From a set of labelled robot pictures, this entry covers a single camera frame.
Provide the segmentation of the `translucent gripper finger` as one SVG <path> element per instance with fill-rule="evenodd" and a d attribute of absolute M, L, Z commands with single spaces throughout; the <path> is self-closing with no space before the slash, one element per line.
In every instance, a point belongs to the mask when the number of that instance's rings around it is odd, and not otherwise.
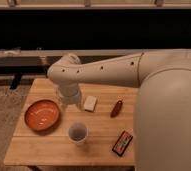
<path fill-rule="evenodd" d="M 59 103 L 60 103 L 61 108 L 67 108 L 67 106 L 68 106 L 68 104 L 63 100 L 59 100 Z"/>
<path fill-rule="evenodd" d="M 81 101 L 81 99 L 78 99 L 76 101 L 75 105 L 77 106 L 78 109 L 82 110 L 82 101 Z"/>

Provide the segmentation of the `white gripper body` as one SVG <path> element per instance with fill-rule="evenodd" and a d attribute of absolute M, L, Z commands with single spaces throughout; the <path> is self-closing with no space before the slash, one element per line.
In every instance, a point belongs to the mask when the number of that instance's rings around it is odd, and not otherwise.
<path fill-rule="evenodd" d="M 58 85 L 56 91 L 63 101 L 73 101 L 81 96 L 80 87 L 77 83 Z"/>

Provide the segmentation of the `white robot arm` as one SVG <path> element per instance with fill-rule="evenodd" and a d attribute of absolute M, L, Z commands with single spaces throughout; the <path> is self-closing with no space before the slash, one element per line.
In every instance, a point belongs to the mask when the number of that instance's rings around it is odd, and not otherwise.
<path fill-rule="evenodd" d="M 82 64 L 67 54 L 48 69 L 62 100 L 81 83 L 136 87 L 136 171 L 191 171 L 191 50 L 158 50 Z"/>

